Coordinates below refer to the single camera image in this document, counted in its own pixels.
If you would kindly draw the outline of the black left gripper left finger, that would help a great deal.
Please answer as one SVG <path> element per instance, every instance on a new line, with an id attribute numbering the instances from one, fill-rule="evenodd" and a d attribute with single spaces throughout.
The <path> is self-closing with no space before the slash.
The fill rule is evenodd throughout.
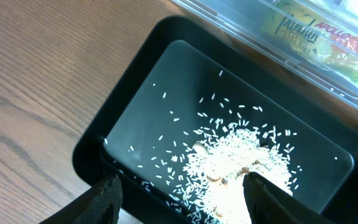
<path id="1" fill-rule="evenodd" d="M 122 202 L 121 180 L 109 175 L 41 224 L 117 224 Z"/>

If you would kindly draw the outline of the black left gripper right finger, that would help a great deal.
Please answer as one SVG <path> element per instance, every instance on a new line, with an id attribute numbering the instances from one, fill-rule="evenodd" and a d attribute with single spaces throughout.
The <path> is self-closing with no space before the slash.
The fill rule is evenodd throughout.
<path id="1" fill-rule="evenodd" d="M 256 172 L 242 185 L 252 224 L 334 224 Z"/>

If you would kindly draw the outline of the rice leftovers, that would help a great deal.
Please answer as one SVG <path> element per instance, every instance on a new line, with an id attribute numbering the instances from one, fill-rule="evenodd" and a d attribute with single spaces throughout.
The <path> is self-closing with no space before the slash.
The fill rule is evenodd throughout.
<path id="1" fill-rule="evenodd" d="M 333 192 L 337 147 L 222 70 L 151 72 L 103 145 L 193 223 L 249 223 L 251 172 L 311 208 Z"/>

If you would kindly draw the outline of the pandan cake wrapper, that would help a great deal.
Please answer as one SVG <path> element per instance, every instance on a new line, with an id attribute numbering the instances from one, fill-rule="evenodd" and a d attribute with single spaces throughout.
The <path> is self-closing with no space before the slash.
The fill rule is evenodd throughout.
<path id="1" fill-rule="evenodd" d="M 358 34 L 297 1 L 274 1 L 262 30 L 299 56 L 332 69 L 358 88 Z"/>

